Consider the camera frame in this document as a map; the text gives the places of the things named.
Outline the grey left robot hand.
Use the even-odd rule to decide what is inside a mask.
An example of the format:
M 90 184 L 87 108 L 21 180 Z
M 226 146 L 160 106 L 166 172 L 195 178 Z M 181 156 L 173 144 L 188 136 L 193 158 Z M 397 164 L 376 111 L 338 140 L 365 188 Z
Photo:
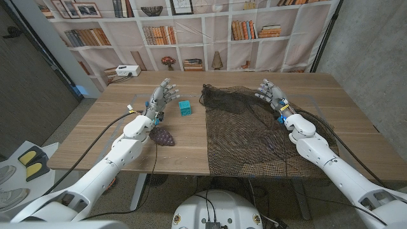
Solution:
M 159 113 L 163 112 L 169 102 L 180 98 L 179 90 L 175 87 L 176 85 L 170 84 L 170 78 L 165 78 L 151 94 L 143 115 L 154 120 Z

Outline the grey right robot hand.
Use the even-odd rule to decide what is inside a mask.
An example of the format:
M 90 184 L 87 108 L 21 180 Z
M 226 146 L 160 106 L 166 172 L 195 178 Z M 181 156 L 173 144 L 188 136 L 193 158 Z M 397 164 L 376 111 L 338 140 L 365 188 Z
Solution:
M 279 112 L 282 121 L 285 121 L 289 116 L 295 114 L 285 93 L 267 79 L 264 79 L 262 84 L 260 84 L 255 96 L 266 101 L 274 111 Z

